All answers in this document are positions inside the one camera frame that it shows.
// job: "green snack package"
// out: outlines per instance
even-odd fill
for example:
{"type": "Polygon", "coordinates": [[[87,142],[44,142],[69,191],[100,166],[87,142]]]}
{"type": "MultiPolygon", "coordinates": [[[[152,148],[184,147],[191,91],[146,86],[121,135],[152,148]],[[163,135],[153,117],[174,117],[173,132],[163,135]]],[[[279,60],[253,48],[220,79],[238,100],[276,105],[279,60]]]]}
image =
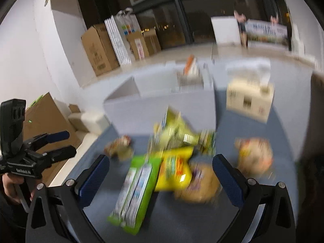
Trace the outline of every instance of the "green snack package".
{"type": "Polygon", "coordinates": [[[134,156],[113,213],[108,217],[113,225],[122,226],[133,235],[140,230],[152,196],[161,158],[134,156]]]}

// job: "barcode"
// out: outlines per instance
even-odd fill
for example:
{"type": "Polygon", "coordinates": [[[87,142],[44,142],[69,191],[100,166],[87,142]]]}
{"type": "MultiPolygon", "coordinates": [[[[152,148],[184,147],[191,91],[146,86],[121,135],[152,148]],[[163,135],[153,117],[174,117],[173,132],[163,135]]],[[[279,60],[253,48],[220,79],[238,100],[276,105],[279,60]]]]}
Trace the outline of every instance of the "barcode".
{"type": "Polygon", "coordinates": [[[97,66],[97,69],[98,69],[98,70],[101,70],[101,69],[104,69],[105,67],[106,67],[106,64],[103,63],[103,64],[97,66]]]}
{"type": "Polygon", "coordinates": [[[230,98],[235,98],[235,96],[236,96],[236,91],[230,91],[229,97],[230,98]]]}

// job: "yellow snack bag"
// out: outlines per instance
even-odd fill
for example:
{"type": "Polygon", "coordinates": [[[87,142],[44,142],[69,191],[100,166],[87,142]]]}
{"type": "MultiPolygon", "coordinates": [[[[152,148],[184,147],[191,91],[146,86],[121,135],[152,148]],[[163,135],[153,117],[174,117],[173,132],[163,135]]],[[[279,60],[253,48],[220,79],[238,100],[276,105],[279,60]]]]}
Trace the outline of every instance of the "yellow snack bag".
{"type": "Polygon", "coordinates": [[[150,155],[162,157],[158,182],[155,191],[175,191],[185,189],[190,185],[192,172],[188,160],[192,156],[193,147],[188,146],[150,155]]]}

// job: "metal screw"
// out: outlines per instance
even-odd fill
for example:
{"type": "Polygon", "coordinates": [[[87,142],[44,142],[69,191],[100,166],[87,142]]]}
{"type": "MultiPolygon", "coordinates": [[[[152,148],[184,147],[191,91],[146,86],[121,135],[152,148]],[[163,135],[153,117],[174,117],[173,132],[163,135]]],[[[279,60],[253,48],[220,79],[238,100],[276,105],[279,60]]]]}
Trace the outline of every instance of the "metal screw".
{"type": "Polygon", "coordinates": [[[69,179],[69,180],[66,181],[65,184],[66,184],[67,186],[72,186],[72,185],[74,185],[74,182],[75,182],[75,181],[74,181],[73,179],[69,179]]]}
{"type": "Polygon", "coordinates": [[[250,179],[247,180],[247,183],[248,183],[249,185],[255,185],[255,184],[257,183],[257,181],[254,180],[253,178],[250,178],[250,179]]]}
{"type": "Polygon", "coordinates": [[[279,185],[280,188],[285,188],[286,187],[285,183],[283,183],[283,182],[279,182],[278,185],[279,185]]]}
{"type": "Polygon", "coordinates": [[[44,187],[44,184],[43,183],[40,183],[40,184],[37,185],[37,189],[38,190],[42,189],[43,187],[44,187]]]}

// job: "cardboard box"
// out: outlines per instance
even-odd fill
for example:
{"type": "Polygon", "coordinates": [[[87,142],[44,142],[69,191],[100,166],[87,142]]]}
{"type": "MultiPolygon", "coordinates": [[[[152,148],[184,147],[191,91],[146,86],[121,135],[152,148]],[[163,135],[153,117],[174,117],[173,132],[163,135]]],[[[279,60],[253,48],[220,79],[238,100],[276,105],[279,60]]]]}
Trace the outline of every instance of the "cardboard box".
{"type": "Polygon", "coordinates": [[[82,35],[81,39],[85,52],[97,76],[119,67],[104,23],[90,27],[82,35]]]}
{"type": "MultiPolygon", "coordinates": [[[[50,143],[38,150],[38,152],[42,153],[67,145],[72,145],[77,149],[81,141],[77,137],[74,128],[63,117],[49,93],[26,110],[23,129],[24,140],[43,133],[56,133],[64,130],[70,133],[69,139],[57,143],[50,143]]],[[[49,186],[65,162],[55,163],[51,168],[43,171],[43,182],[47,186],[49,186]]]]}
{"type": "Polygon", "coordinates": [[[170,106],[181,112],[193,130],[214,130],[213,81],[208,70],[200,71],[204,77],[203,87],[179,87],[174,68],[164,67],[151,74],[132,77],[106,98],[103,104],[106,115],[119,134],[152,134],[154,123],[163,120],[170,106]]]}
{"type": "Polygon", "coordinates": [[[126,39],[131,45],[136,60],[142,60],[150,55],[144,37],[140,31],[126,35],[126,39]]]}
{"type": "Polygon", "coordinates": [[[75,105],[75,104],[70,104],[69,109],[72,113],[80,113],[81,112],[79,106],[75,105]]]}
{"type": "Polygon", "coordinates": [[[274,86],[260,87],[259,83],[234,79],[227,85],[226,109],[266,123],[274,96],[274,86]]]}
{"type": "Polygon", "coordinates": [[[157,37],[157,33],[155,32],[155,29],[151,29],[150,31],[145,32],[144,40],[150,56],[161,51],[161,46],[157,37]]]}

